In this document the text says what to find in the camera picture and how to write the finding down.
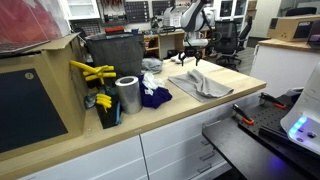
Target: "computer monitor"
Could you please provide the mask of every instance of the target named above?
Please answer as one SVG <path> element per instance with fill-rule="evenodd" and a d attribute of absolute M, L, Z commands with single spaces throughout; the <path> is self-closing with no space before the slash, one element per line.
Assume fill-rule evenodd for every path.
<path fill-rule="evenodd" d="M 313 22 L 307 45 L 312 49 L 320 49 L 320 20 Z"/>

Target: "folded towel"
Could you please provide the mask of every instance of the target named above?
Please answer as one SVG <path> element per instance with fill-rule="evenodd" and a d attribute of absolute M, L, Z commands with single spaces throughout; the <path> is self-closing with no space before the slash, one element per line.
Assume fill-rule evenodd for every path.
<path fill-rule="evenodd" d="M 169 80 L 200 102 L 222 97 L 233 91 L 233 89 L 203 76 L 195 69 L 188 71 L 187 74 L 169 77 Z"/>
<path fill-rule="evenodd" d="M 142 59 L 141 72 L 151 72 L 153 74 L 159 73 L 162 71 L 162 61 L 157 58 L 144 58 Z"/>

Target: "white cabinet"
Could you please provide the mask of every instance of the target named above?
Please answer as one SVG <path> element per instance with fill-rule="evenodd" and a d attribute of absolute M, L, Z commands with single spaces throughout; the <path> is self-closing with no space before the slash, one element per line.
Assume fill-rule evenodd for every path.
<path fill-rule="evenodd" d="M 96 0 L 59 0 L 68 20 L 100 18 Z"/>
<path fill-rule="evenodd" d="M 245 23 L 248 0 L 215 0 L 216 20 L 235 20 L 239 22 L 238 31 L 242 31 Z"/>
<path fill-rule="evenodd" d="M 232 114 L 232 104 L 248 105 L 249 95 L 141 134 L 150 180 L 215 178 L 231 166 L 202 136 L 203 124 Z"/>
<path fill-rule="evenodd" d="M 213 179 L 231 166 L 204 139 L 203 124 L 230 116 L 233 103 L 244 106 L 254 99 L 257 94 L 230 101 L 20 180 Z"/>
<path fill-rule="evenodd" d="M 145 179 L 147 171 L 138 136 L 58 164 L 20 180 Z"/>
<path fill-rule="evenodd" d="M 304 87 L 319 53 L 259 45 L 250 76 L 267 82 L 264 92 L 278 97 L 288 89 Z"/>

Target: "pegboard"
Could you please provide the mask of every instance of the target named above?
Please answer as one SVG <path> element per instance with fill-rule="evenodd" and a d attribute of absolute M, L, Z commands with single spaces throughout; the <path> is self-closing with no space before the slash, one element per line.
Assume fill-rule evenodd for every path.
<path fill-rule="evenodd" d="M 320 177 L 318 166 L 320 156 L 291 142 L 280 125 L 281 119 L 293 107 L 290 97 L 283 95 L 277 100 L 287 104 L 287 108 L 282 110 L 273 106 L 270 102 L 266 102 L 263 105 L 246 110 L 246 113 L 255 121 L 253 125 L 249 126 L 239 121 L 239 127 L 305 172 L 314 177 Z M 263 131 L 263 129 L 270 130 L 277 136 L 274 133 Z"/>
<path fill-rule="evenodd" d="M 128 23 L 141 23 L 150 20 L 148 1 L 125 2 L 124 9 Z"/>
<path fill-rule="evenodd" d="M 70 21 L 72 29 L 82 28 L 86 35 L 100 33 L 99 22 L 96 19 Z"/>
<path fill-rule="evenodd" d="M 164 11 L 173 5 L 173 1 L 152 1 L 153 16 L 163 15 Z"/>

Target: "red fabric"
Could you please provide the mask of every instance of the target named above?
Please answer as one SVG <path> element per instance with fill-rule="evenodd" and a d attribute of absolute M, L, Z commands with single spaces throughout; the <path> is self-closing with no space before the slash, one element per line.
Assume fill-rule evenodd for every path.
<path fill-rule="evenodd" d="M 50 12 L 34 0 L 35 7 L 23 0 L 0 1 L 0 42 L 53 40 L 61 37 Z"/>

